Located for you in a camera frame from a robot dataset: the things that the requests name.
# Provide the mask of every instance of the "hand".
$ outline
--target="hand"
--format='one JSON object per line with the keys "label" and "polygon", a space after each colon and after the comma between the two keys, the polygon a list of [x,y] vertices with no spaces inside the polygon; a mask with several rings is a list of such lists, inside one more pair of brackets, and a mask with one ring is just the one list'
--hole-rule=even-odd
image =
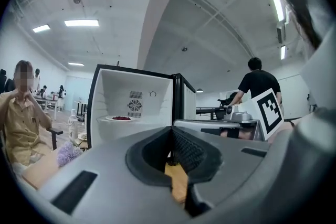
{"label": "hand", "polygon": [[23,99],[32,100],[32,98],[33,98],[32,93],[29,90],[23,94]]}
{"label": "hand", "polygon": [[20,95],[20,91],[18,89],[15,89],[14,91],[11,91],[10,93],[10,99],[16,98]]}

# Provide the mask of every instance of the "purple flower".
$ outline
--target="purple flower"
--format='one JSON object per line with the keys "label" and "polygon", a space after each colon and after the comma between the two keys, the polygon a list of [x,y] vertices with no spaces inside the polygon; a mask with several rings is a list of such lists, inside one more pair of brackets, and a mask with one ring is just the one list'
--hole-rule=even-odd
{"label": "purple flower", "polygon": [[65,166],[80,154],[82,154],[80,148],[73,146],[71,142],[66,142],[57,153],[57,164],[59,167]]}

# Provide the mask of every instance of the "red food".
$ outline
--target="red food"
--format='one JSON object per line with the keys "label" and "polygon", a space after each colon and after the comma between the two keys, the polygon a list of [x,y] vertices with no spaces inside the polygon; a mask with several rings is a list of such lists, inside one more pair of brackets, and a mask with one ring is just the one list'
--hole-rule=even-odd
{"label": "red food", "polygon": [[131,120],[129,117],[122,117],[122,116],[114,117],[113,119],[119,120],[119,121],[130,121]]}

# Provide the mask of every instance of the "bottle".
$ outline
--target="bottle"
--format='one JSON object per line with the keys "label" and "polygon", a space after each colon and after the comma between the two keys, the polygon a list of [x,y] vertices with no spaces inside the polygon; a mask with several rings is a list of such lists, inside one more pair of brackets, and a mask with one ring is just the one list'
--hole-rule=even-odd
{"label": "bottle", "polygon": [[78,119],[76,117],[76,110],[71,109],[71,116],[69,117],[68,126],[69,126],[69,137],[71,140],[78,138]]}

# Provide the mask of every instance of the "fluorescent light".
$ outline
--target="fluorescent light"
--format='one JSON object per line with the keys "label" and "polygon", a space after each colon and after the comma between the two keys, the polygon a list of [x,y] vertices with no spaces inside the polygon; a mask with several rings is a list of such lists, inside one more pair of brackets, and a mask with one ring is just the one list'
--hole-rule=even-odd
{"label": "fluorescent light", "polygon": [[84,66],[82,63],[75,63],[75,62],[69,62],[68,64],[71,66],[81,66],[81,67]]}
{"label": "fluorescent light", "polygon": [[281,59],[284,60],[286,56],[286,46],[281,47]]}
{"label": "fluorescent light", "polygon": [[42,25],[33,29],[35,33],[50,29],[49,25]]}
{"label": "fluorescent light", "polygon": [[99,26],[97,20],[66,20],[66,26]]}
{"label": "fluorescent light", "polygon": [[280,22],[284,19],[281,0],[273,0],[273,1],[274,1],[275,9],[277,10],[278,20]]}

